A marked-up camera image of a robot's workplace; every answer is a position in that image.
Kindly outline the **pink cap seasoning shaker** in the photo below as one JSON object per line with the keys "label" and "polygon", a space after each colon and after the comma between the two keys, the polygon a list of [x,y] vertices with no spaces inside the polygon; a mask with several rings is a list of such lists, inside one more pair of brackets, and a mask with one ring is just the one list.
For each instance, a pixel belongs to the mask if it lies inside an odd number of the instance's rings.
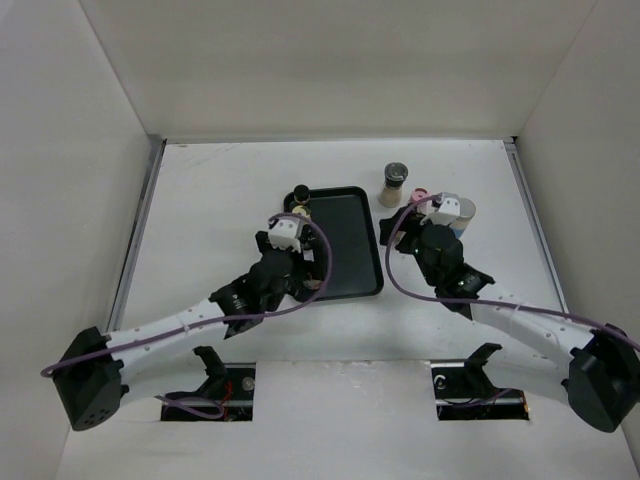
{"label": "pink cap seasoning shaker", "polygon": [[429,202],[425,198],[429,197],[429,192],[424,188],[415,188],[409,197],[408,204],[415,205],[415,211],[423,215],[428,214]]}

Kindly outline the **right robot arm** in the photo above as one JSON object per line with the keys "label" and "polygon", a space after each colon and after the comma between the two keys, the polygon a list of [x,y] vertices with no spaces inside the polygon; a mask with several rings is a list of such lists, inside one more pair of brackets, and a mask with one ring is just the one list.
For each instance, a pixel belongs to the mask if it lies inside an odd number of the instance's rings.
{"label": "right robot arm", "polygon": [[444,225],[402,208],[380,226],[388,252],[410,255],[431,301],[534,350],[511,355],[484,343],[464,361],[464,384],[486,399],[504,389],[528,391],[568,406],[596,430],[614,432],[639,402],[639,355],[619,328],[587,325],[533,307],[465,262],[462,242]]}

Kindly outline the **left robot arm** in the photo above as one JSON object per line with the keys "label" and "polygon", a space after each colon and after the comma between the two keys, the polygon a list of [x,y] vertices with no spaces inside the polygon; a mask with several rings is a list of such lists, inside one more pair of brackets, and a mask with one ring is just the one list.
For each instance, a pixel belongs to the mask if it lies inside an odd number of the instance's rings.
{"label": "left robot arm", "polygon": [[72,430],[95,428],[144,398],[168,406],[202,399],[212,404],[206,417],[224,416],[219,394],[229,380],[217,346],[282,315],[287,296],[304,308],[329,264],[322,238],[292,220],[277,221],[255,239],[259,261],[199,303],[141,327],[111,333],[90,327],[75,336],[42,373]]}

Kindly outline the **yellow cap seasoning shaker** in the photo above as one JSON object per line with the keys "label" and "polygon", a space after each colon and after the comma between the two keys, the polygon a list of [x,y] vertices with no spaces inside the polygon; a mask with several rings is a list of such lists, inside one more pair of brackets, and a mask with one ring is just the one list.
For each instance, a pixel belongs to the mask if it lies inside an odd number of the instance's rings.
{"label": "yellow cap seasoning shaker", "polygon": [[310,218],[311,217],[311,211],[306,205],[296,205],[292,209],[292,213],[296,214],[296,215],[303,216],[305,218]]}

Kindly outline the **black top grinder bottle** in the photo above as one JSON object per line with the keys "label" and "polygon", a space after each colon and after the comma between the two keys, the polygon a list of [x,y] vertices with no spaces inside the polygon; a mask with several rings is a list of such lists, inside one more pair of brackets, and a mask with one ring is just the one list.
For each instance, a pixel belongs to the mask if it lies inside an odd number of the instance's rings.
{"label": "black top grinder bottle", "polygon": [[305,225],[300,234],[302,257],[305,262],[315,262],[322,257],[322,242],[314,233],[314,230]]}

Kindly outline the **white cap dark spice jar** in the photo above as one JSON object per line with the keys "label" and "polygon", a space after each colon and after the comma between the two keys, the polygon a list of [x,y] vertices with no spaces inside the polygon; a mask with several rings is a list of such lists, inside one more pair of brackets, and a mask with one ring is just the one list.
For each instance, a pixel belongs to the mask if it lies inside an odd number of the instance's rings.
{"label": "white cap dark spice jar", "polygon": [[322,287],[325,281],[325,275],[326,268],[324,266],[311,262],[306,263],[305,277],[302,285],[307,290],[317,291]]}

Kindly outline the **black cap pepper grinder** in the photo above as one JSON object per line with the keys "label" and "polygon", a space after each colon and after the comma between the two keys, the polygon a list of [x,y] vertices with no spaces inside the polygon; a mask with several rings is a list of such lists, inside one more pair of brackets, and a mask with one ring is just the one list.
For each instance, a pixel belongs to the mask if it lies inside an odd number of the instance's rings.
{"label": "black cap pepper grinder", "polygon": [[408,177],[408,167],[401,162],[391,162],[384,168],[384,183],[378,195],[379,203],[385,208],[395,208],[400,204],[402,188]]}

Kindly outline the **small brown spice bottle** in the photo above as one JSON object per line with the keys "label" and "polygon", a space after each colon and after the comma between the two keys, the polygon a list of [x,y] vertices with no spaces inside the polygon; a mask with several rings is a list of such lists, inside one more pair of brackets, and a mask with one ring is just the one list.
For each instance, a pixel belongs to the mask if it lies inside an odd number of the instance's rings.
{"label": "small brown spice bottle", "polygon": [[310,201],[310,189],[307,185],[299,184],[293,190],[293,205],[304,206]]}

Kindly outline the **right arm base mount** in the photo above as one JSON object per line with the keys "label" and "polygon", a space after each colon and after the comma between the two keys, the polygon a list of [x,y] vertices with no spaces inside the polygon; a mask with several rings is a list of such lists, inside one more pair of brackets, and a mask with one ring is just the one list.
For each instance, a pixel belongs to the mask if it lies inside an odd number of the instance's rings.
{"label": "right arm base mount", "polygon": [[528,421],[529,407],[521,390],[495,387],[484,372],[502,346],[485,343],[464,359],[430,363],[435,409],[440,421]]}

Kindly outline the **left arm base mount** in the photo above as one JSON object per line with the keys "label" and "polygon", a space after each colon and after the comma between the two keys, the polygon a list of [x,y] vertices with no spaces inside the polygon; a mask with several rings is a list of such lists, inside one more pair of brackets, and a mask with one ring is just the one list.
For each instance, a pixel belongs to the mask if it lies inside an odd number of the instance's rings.
{"label": "left arm base mount", "polygon": [[250,422],[253,420],[257,366],[224,363],[210,346],[196,347],[193,357],[205,378],[196,389],[163,394],[161,422]]}

